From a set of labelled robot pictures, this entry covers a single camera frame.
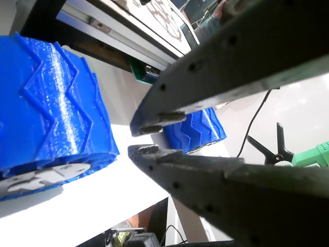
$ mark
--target metal frame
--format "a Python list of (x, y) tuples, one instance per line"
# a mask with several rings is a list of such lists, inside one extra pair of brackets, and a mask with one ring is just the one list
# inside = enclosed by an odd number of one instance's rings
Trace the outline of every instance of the metal frame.
[(328, 72), (327, 9), (324, 0), (259, 1), (161, 73), (133, 117), (132, 134)]
[[(105, 33), (90, 25), (91, 17), (111, 28), (111, 32)], [(11, 34), (16, 31), (48, 42), (59, 41), (61, 45), (99, 40), (160, 70), (183, 56), (110, 0), (18, 1)]]
[[(116, 4), (108, 1), (108, 8), (110, 8), (110, 6), (115, 10), (121, 10)], [(124, 16), (127, 15), (123, 10), (120, 11), (120, 14)], [(90, 28), (88, 23), (90, 16), (111, 28), (112, 31), (104, 35), (99, 29), (95, 27)], [(133, 16), (128, 16), (130, 19), (133, 19), (130, 21), (142, 25), (138, 20), (133, 18)], [(143, 37), (131, 31), (115, 18), (104, 13), (86, 0), (67, 0), (62, 10), (59, 12), (57, 19), (158, 69), (164, 70), (169, 64), (176, 61), (176, 59), (170, 57), (167, 53), (146, 41)], [(145, 26), (144, 29), (146, 30), (143, 31), (147, 31), (147, 34), (155, 34)]]
[[(328, 9), (325, 0), (259, 1), (161, 73), (135, 112), (132, 134), (158, 132), (187, 113), (328, 72)], [(234, 246), (329, 242), (321, 227), (329, 220), (321, 210), (329, 206), (328, 169), (249, 165), (155, 145), (128, 151), (136, 166)]]
[(185, 206), (241, 246), (324, 246), (329, 170), (244, 164), (154, 145), (129, 157)]
[(141, 47), (135, 46), (134, 48), (132, 48), (131, 46), (128, 46), (127, 44), (119, 41), (118, 39), (115, 39), (115, 38), (105, 34), (104, 32), (71, 16), (70, 14), (68, 14), (62, 10), (58, 13), (57, 19), (70, 25), (71, 27), (74, 27), (74, 28), (84, 32), (85, 34), (88, 34), (106, 44), (109, 44), (110, 46), (112, 46), (118, 50), (121, 50), (121, 51), (125, 52), (126, 54), (129, 54), (130, 56), (135, 57), (135, 58), (137, 58), (149, 65), (152, 65), (158, 69), (164, 70), (167, 68), (167, 66), (169, 66), (169, 63), (167, 63), (163, 60), (161, 60), (161, 62), (158, 62), (157, 61), (157, 60), (159, 60), (158, 58), (156, 58), (155, 56), (152, 56), (149, 52), (142, 49)]

